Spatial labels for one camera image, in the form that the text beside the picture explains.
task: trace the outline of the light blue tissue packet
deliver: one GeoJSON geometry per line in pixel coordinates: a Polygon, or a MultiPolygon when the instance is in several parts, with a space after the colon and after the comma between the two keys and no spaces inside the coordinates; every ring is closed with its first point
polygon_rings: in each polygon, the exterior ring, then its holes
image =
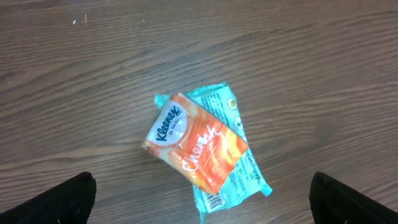
{"type": "MultiPolygon", "coordinates": [[[[227,83],[203,86],[185,95],[247,141],[236,98],[227,83]]],[[[156,95],[156,106],[160,109],[169,98],[169,95],[156,95]]],[[[258,191],[268,196],[272,189],[261,175],[250,149],[247,149],[237,161],[235,168],[216,195],[206,193],[193,185],[193,196],[202,223],[205,220],[206,213],[237,206],[258,191]]]]}

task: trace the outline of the orange kleenex tissue pack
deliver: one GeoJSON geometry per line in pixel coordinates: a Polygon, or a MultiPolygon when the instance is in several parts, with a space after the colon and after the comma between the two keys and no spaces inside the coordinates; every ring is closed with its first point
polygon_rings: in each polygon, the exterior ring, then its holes
{"type": "Polygon", "coordinates": [[[212,195],[219,192],[249,147],[227,125],[181,93],[163,105],[142,146],[212,195]]]}

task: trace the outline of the tissue packet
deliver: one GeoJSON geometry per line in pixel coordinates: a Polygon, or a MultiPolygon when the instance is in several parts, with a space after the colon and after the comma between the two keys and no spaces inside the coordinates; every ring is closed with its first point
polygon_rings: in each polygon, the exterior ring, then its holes
{"type": "Polygon", "coordinates": [[[215,195],[248,149],[227,125],[181,93],[163,106],[143,148],[215,195]]]}
{"type": "MultiPolygon", "coordinates": [[[[236,98],[227,83],[203,86],[188,92],[186,96],[204,107],[247,141],[236,98]]],[[[169,98],[168,95],[156,95],[155,104],[161,108],[169,98]]],[[[272,189],[261,175],[250,149],[246,150],[237,161],[235,168],[216,195],[206,193],[193,185],[193,195],[202,222],[204,222],[206,213],[237,206],[258,191],[269,196],[272,189]]]]}

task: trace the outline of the brown wood floor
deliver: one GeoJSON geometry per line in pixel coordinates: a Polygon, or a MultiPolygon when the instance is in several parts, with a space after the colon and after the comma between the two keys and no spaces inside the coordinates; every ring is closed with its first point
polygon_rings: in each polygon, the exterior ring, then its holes
{"type": "Polygon", "coordinates": [[[223,80],[274,192],[208,223],[312,223],[318,170],[398,211],[397,28],[395,0],[2,0],[0,212],[87,170],[89,223],[198,223],[140,141],[155,93],[223,80]]]}

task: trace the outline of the barcode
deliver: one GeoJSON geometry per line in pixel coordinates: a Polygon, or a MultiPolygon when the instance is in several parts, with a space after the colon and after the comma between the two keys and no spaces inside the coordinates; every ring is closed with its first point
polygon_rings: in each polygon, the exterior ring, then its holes
{"type": "Polygon", "coordinates": [[[219,193],[217,193],[216,195],[212,195],[204,192],[204,195],[206,197],[206,206],[209,208],[209,210],[213,210],[216,207],[224,204],[224,201],[219,193]]]}

